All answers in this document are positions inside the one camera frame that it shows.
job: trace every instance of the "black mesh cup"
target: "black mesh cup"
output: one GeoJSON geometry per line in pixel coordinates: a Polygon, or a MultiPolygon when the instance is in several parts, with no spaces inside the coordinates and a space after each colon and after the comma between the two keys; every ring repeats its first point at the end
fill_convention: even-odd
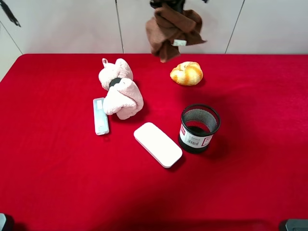
{"type": "Polygon", "coordinates": [[[185,108],[181,120],[179,143],[189,153],[205,151],[220,126],[218,113],[204,104],[192,104],[185,108]]]}

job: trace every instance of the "table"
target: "table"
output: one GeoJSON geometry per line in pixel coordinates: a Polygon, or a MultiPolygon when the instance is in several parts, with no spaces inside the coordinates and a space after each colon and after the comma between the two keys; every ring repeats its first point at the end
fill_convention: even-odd
{"type": "Polygon", "coordinates": [[[0,212],[21,231],[277,230],[308,217],[307,116],[307,55],[23,55],[0,83],[0,212]],[[102,58],[128,62],[145,106],[97,136],[102,58]],[[198,85],[170,79],[184,61],[201,65],[198,85]],[[133,132],[152,122],[178,143],[192,103],[221,127],[164,169],[133,132]]]}

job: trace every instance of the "croissant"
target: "croissant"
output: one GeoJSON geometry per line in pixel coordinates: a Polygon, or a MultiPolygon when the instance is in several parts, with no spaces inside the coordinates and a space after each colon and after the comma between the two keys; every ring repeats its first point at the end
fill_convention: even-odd
{"type": "Polygon", "coordinates": [[[203,72],[198,63],[183,62],[171,71],[170,77],[178,84],[191,86],[202,80],[203,72]]]}

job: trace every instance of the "brown cloth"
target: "brown cloth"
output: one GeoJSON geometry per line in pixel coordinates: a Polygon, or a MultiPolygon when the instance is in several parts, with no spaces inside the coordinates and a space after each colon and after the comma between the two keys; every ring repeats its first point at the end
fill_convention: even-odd
{"type": "Polygon", "coordinates": [[[183,11],[181,14],[163,3],[146,23],[151,53],[165,63],[180,55],[179,47],[172,45],[175,39],[187,41],[186,45],[206,42],[200,36],[201,27],[202,19],[195,11],[183,11]]]}

